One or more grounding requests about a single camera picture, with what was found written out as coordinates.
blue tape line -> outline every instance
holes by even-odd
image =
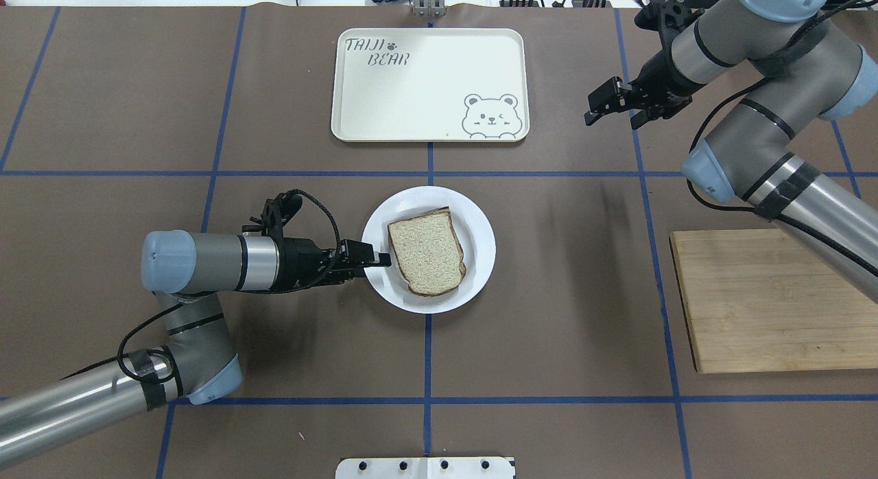
[[[3,167],[6,166],[6,160],[9,159],[9,153],[12,151],[12,142],[15,141],[15,134],[19,131],[19,123],[21,122],[21,116],[25,113],[25,107],[27,106],[27,100],[31,97],[31,89],[34,88],[34,82],[37,80],[37,73],[40,72],[40,66],[43,63],[43,57],[46,56],[46,50],[49,47],[49,41],[52,39],[52,33],[54,32],[54,26],[58,22],[58,15],[60,15],[60,7],[56,7],[56,11],[52,15],[52,21],[49,22],[49,29],[46,31],[46,38],[43,39],[43,45],[40,48],[40,54],[37,55],[37,61],[34,63],[34,70],[31,72],[31,78],[27,80],[27,86],[25,87],[25,94],[21,97],[21,104],[19,104],[19,111],[15,114],[15,120],[12,122],[12,128],[9,131],[9,137],[6,138],[6,146],[3,148],[3,156],[0,156],[0,170],[3,170]]]
[[[424,316],[424,454],[432,449],[433,314]]]
[[[167,404],[167,417],[165,417],[165,429],[162,433],[162,448],[159,450],[159,463],[156,467],[156,479],[162,479],[164,476],[164,464],[167,460],[167,447],[170,445],[170,428],[174,423],[175,407],[175,401]]]
[[[851,179],[853,194],[861,200],[863,197],[859,194],[859,185],[857,185],[856,177],[853,176],[851,160],[847,157],[847,149],[844,147],[844,139],[841,137],[841,129],[838,128],[838,122],[835,120],[832,121],[832,132],[835,133],[835,141],[838,142],[838,149],[841,150],[841,159],[844,160],[844,167],[847,169],[847,176]]]
[[[226,86],[226,101],[222,107],[222,117],[219,119],[219,134],[217,134],[216,152],[213,154],[213,169],[211,169],[211,182],[207,186],[207,199],[204,201],[204,214],[201,217],[201,231],[207,232],[207,223],[211,219],[211,206],[213,206],[213,190],[217,184],[217,173],[220,170],[220,157],[222,156],[223,139],[226,138],[226,120],[228,120],[228,107],[232,104],[232,88],[235,87],[235,72],[238,68],[238,53],[241,51],[241,35],[244,34],[244,19],[247,17],[247,8],[241,8],[241,17],[238,19],[238,35],[235,37],[235,51],[232,53],[232,66],[228,72],[228,86]]]
[[[433,405],[673,404],[670,397],[433,397]]]
[[[210,176],[210,170],[4,170],[3,176]]]
[[[619,10],[613,10],[615,14],[615,31],[619,39],[619,57],[621,59],[621,71],[625,82],[630,82],[628,75],[628,60],[625,54],[625,40],[621,30],[621,17]],[[633,116],[633,110],[628,111],[628,116]],[[683,404],[680,402],[680,382],[677,380],[677,363],[674,360],[674,343],[671,339],[671,325],[667,317],[667,302],[665,302],[665,286],[661,278],[661,266],[659,265],[659,252],[656,247],[655,229],[652,226],[652,208],[650,207],[649,190],[646,186],[646,175],[643,173],[643,154],[640,151],[640,136],[632,130],[631,136],[634,141],[634,156],[637,158],[637,171],[640,172],[640,194],[643,198],[643,212],[646,218],[646,232],[650,239],[650,254],[652,254],[652,273],[655,276],[658,300],[661,302],[661,317],[665,332],[665,354],[667,354],[668,373],[671,376],[671,390],[674,392],[674,412],[677,416],[677,433],[680,436],[680,455],[683,458],[683,472],[686,479],[692,478],[692,466],[689,460],[689,439],[686,436],[686,423],[683,419]]]
[[[427,143],[427,185],[434,185],[436,169],[433,164],[433,144]]]
[[[690,395],[680,397],[684,404],[759,403],[759,401],[878,401],[878,394],[814,395]]]
[[[335,176],[336,178],[422,178],[421,170],[220,170],[218,176]]]
[[[825,172],[828,176],[848,176],[847,172]],[[878,172],[854,172],[856,176],[878,176]],[[636,172],[636,170],[589,170],[588,172],[518,172],[517,170],[0,170],[0,176],[336,176],[336,178],[682,178],[682,172]]]
[[[423,405],[423,397],[228,397],[202,405]],[[179,400],[178,405],[192,405]]]

white plate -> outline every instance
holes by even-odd
[[[466,275],[458,288],[448,294],[423,297],[408,290],[408,282],[402,278],[396,264],[396,255],[391,250],[387,225],[441,207],[451,210],[451,223],[458,234],[460,247],[464,250]],[[491,276],[497,253],[491,223],[481,208],[463,194],[435,185],[413,187],[387,198],[366,223],[363,242],[372,244],[376,251],[389,252],[392,260],[389,268],[365,269],[370,284],[381,297],[394,306],[421,314],[452,310],[479,294]]]
[[[335,54],[342,141],[520,141],[530,129],[524,40],[505,28],[357,28]]]

white bracket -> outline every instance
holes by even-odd
[[[335,479],[515,479],[511,457],[346,459]]]
[[[445,0],[412,0],[415,16],[445,16]]]

black tape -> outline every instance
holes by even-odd
[[[241,290],[244,287],[244,279],[247,279],[247,241],[243,235],[238,235],[238,241],[241,242],[241,278],[238,279],[238,285],[235,290]]]
[[[774,123],[775,126],[778,126],[781,131],[786,132],[787,138],[790,138],[790,141],[796,137],[796,131],[794,131],[793,128],[790,128],[790,124],[787,124],[786,120],[781,119],[776,113],[774,113],[774,111],[768,110],[768,108],[762,106],[762,104],[759,104],[758,102],[750,100],[750,98],[744,98],[744,100],[741,100],[741,104],[742,106],[748,106],[753,110],[758,111],[758,113],[764,115],[766,119],[771,120],[771,122]]]
[[[702,51],[702,54],[704,54],[705,57],[707,57],[709,60],[711,60],[712,63],[715,63],[717,66],[734,67],[735,64],[730,64],[728,62],[720,60],[718,57],[712,54],[711,51],[708,50],[708,47],[704,44],[704,40],[702,39],[702,33],[700,33],[698,29],[698,23],[699,21],[696,21],[696,25],[694,25],[694,33],[696,33],[696,44],[698,45],[698,48],[700,48],[700,51]]]
[[[201,318],[200,320],[194,320],[192,323],[186,323],[186,325],[178,326],[175,329],[169,329],[167,330],[167,335],[176,335],[178,333],[184,332],[185,330],[198,328],[199,326],[207,325],[207,323],[213,323],[216,320],[221,319],[223,319],[223,313],[214,314],[213,316],[207,316],[206,318]]]
[[[820,170],[807,162],[803,163],[793,175],[788,176],[787,180],[781,182],[765,200],[753,208],[753,213],[767,220],[774,220],[781,216],[790,203],[798,198],[818,176]]]
[[[762,174],[762,176],[760,176],[752,186],[750,186],[750,189],[748,189],[747,192],[744,192],[743,196],[741,196],[741,200],[750,200],[750,196],[753,195],[753,192],[756,192],[760,185],[762,185],[764,182],[766,182],[766,180],[771,178],[771,176],[774,176],[774,173],[777,172],[777,170],[780,169],[780,167],[782,167],[784,163],[787,163],[793,156],[794,154],[792,152],[787,151],[787,154],[784,154],[784,156],[782,156],[780,160],[775,162],[770,169],[766,170],[766,172]]]
[[[141,382],[141,389],[147,401],[147,412],[164,407],[167,404],[164,385],[158,382],[159,376],[156,374],[156,367],[153,366],[153,358],[150,354],[145,350],[134,351],[128,355],[128,360],[134,366],[134,372],[144,379]]]
[[[176,369],[176,359],[174,358],[174,355],[171,353],[170,349],[167,348],[167,345],[162,345],[162,350],[164,351],[164,356],[167,358],[167,362],[170,363],[170,370],[174,372],[176,395],[178,397],[182,397],[184,395],[184,393],[182,392],[182,377],[180,376],[180,370]]]
[[[799,41],[794,43],[792,47],[782,48],[773,54],[768,54],[759,59],[750,60],[750,64],[756,67],[759,73],[766,78],[777,78],[778,76],[790,73],[788,67],[794,61],[807,55],[814,47],[826,38],[829,32],[829,22],[824,21],[805,33]]]

bear face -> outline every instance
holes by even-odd
[[[471,139],[513,139],[523,127],[515,110],[518,99],[514,95],[502,95],[500,98],[467,95],[464,103],[466,115],[463,126]]]

